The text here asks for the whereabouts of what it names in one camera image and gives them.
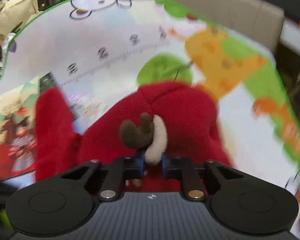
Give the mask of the red fleece hooded baby jacket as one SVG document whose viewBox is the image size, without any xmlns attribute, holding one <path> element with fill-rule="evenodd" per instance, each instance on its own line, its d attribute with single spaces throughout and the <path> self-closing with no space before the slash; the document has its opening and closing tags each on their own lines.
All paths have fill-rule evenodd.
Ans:
<svg viewBox="0 0 300 240">
<path fill-rule="evenodd" d="M 73 115 L 61 91 L 54 87 L 36 103 L 36 181 L 96 159 L 109 164 L 118 157 L 145 152 L 147 174 L 132 191 L 178 191 L 174 179 L 164 179 L 163 155 L 186 157 L 200 164 L 214 160 L 231 165 L 217 122 L 217 106 L 209 94 L 179 82 L 141 86 L 117 102 L 83 134 L 75 132 Z"/>
</svg>

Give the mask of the light blue thin booklet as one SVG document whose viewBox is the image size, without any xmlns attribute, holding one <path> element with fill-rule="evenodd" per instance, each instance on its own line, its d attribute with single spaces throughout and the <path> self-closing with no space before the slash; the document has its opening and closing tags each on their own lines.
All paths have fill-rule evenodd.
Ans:
<svg viewBox="0 0 300 240">
<path fill-rule="evenodd" d="M 52 72 L 48 72 L 39 79 L 40 94 L 54 87 L 57 87 L 63 94 L 74 119 L 72 123 L 75 131 L 78 133 L 83 134 L 106 111 L 106 104 L 92 94 L 74 92 L 67 95 Z"/>
</svg>

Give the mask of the illustrated children's book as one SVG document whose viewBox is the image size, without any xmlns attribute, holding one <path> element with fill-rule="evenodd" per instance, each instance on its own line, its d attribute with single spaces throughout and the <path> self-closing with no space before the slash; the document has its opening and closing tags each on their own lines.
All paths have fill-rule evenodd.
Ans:
<svg viewBox="0 0 300 240">
<path fill-rule="evenodd" d="M 39 78 L 0 95 L 0 180 L 34 170 Z"/>
</svg>

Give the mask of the cartoon animal play mat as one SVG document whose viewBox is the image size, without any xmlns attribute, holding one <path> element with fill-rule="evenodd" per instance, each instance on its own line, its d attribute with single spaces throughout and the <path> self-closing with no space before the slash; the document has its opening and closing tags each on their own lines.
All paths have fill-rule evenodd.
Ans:
<svg viewBox="0 0 300 240">
<path fill-rule="evenodd" d="M 202 201 L 132 191 L 101 202 L 93 159 L 42 181 L 6 180 L 9 239 L 300 239 L 300 125 L 272 53 L 173 0 L 68 0 L 15 35 L 0 95 L 52 72 L 67 95 L 92 94 L 105 113 L 141 86 L 179 82 L 215 100 L 231 165 L 194 163 Z"/>
</svg>

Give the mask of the white cloth in bag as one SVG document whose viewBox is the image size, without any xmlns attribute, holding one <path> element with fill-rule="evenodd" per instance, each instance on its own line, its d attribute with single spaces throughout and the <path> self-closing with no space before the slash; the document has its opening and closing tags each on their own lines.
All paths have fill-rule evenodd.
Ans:
<svg viewBox="0 0 300 240">
<path fill-rule="evenodd" d="M 3 36 L 3 42 L 2 45 L 0 46 L 1 48 L 1 53 L 0 53 L 0 68 L 4 66 L 4 61 L 6 54 L 8 52 L 15 53 L 17 49 L 17 44 L 14 40 L 16 33 L 9 33 L 7 35 Z"/>
</svg>

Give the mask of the yellow fabric storage bag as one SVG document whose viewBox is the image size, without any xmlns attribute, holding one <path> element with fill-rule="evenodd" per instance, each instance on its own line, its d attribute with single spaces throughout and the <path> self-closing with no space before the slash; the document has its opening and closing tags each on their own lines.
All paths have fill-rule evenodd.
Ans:
<svg viewBox="0 0 300 240">
<path fill-rule="evenodd" d="M 38 12 L 37 0 L 3 0 L 0 2 L 0 59 L 5 36 L 17 33 Z"/>
</svg>

